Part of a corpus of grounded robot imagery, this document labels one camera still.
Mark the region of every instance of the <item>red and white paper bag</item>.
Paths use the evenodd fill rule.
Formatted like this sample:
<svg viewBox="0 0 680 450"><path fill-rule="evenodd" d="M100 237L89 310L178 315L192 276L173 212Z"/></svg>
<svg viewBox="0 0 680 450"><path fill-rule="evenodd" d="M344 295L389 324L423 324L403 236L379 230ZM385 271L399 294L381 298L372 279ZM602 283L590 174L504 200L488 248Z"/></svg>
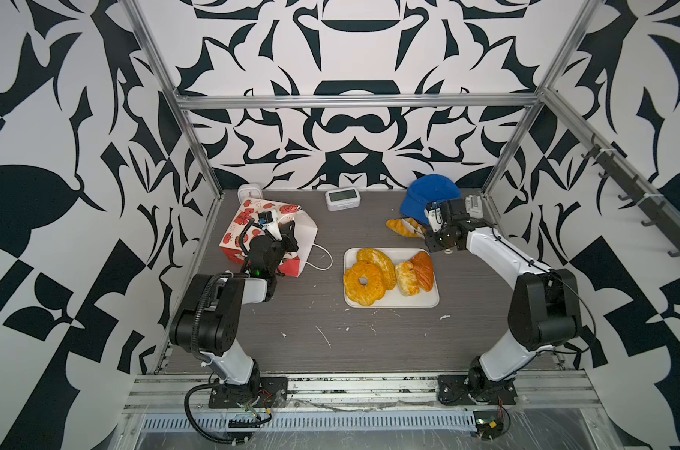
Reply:
<svg viewBox="0 0 680 450"><path fill-rule="evenodd" d="M231 262L242 264L245 261L246 255L240 248L240 233L251 218L255 219L255 222L258 221L258 212L270 210L277 211L280 227L290 221L295 221L294 237L297 239L299 249L297 252L289 251L285 253L279 270L285 275L299 276L302 273L302 269L305 268L305 263L308 261L309 251L312 250L312 243L315 242L317 225L309 217L308 213L296 204L272 202L271 200L262 199L245 200L237 210L235 219L227 227L219 247L225 252L227 259ZM253 238L261 234L265 233L257 228L250 228L245 235L245 246L249 248Z"/></svg>

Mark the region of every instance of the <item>white digital clock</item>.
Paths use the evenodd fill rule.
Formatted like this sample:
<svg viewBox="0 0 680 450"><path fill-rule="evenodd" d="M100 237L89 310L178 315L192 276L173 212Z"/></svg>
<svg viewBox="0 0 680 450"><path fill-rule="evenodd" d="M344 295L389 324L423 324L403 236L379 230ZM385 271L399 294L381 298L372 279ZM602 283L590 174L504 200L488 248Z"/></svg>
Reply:
<svg viewBox="0 0 680 450"><path fill-rule="evenodd" d="M335 189L325 193L329 211L349 210L360 206L360 193L353 187Z"/></svg>

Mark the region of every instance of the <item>dark wood table surface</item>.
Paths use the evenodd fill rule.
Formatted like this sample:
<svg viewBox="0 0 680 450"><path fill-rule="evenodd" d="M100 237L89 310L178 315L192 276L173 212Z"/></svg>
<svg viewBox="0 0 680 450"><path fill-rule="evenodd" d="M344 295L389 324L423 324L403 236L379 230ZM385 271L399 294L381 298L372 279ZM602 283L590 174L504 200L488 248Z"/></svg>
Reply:
<svg viewBox="0 0 680 450"><path fill-rule="evenodd" d="M404 192L362 192L359 207L334 212L327 211L323 192L265 192L265 198L301 205L317 224L315 242L330 251L335 263L323 272L305 266L299 277L279 279L271 301L243 306L237 339L261 371L464 370L506 332L512 291L468 251L432 254L440 292L434 308L361 309L345 303L343 256L348 248L424 247L421 239L404 238L385 227L388 219L401 217ZM200 273L239 269L218 246L238 207L236 192L227 191ZM330 263L317 247L309 261L318 267ZM552 366L548 355L531 365ZM192 355L173 348L165 373L202 372Z"/></svg>

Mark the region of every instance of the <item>black and white wallpaper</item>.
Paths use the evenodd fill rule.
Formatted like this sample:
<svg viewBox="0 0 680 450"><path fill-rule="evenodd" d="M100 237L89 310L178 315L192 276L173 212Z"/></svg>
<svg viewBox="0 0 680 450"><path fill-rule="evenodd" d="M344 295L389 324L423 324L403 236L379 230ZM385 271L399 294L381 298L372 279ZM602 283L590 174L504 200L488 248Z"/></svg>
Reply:
<svg viewBox="0 0 680 450"><path fill-rule="evenodd" d="M1 449L107 447L212 200L116 0L0 1Z"/></svg>
<svg viewBox="0 0 680 450"><path fill-rule="evenodd" d="M216 96L533 91L582 0L140 4L179 92Z"/></svg>
<svg viewBox="0 0 680 450"><path fill-rule="evenodd" d="M557 84L680 210L680 0L607 0ZM680 258L544 109L493 192L515 245L578 277L585 368L623 443L680 448Z"/></svg>
<svg viewBox="0 0 680 450"><path fill-rule="evenodd" d="M482 187L522 106L193 111L221 186L402 189L426 174Z"/></svg>

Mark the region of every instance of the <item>paper scrap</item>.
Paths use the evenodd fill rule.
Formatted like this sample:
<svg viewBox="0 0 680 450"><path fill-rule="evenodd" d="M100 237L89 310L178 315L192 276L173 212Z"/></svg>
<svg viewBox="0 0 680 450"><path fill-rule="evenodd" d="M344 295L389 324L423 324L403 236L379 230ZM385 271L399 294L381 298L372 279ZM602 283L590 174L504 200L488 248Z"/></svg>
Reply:
<svg viewBox="0 0 680 450"><path fill-rule="evenodd" d="M330 341L327 340L327 337L325 336L325 333L323 333L323 331L320 329L320 327L315 326L315 328L317 329L317 331L320 332L321 335L323 335L323 337L325 338L325 342L327 342L327 345L328 345L330 348L332 348L333 345L330 343Z"/></svg>

